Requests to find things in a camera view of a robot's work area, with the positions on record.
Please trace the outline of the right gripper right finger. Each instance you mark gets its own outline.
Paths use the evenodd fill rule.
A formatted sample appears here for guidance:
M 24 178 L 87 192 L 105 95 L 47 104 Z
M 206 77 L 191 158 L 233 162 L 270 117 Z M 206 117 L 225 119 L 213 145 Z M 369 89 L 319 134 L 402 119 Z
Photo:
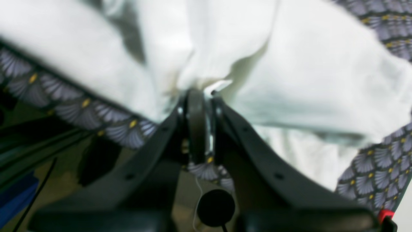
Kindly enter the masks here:
M 216 155 L 233 178 L 240 215 L 235 232 L 377 232 L 371 210 L 320 186 L 280 158 L 253 127 L 211 99 Z

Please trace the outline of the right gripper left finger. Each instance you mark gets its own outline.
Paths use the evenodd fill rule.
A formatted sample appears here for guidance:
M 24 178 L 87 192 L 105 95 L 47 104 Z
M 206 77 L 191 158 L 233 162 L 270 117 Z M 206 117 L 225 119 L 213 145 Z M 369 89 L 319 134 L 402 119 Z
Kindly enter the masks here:
M 33 232 L 175 232 L 171 217 L 181 167 L 182 141 L 190 138 L 194 160 L 205 160 L 202 91 L 189 90 L 170 116 L 128 162 L 86 188 L 37 210 Z

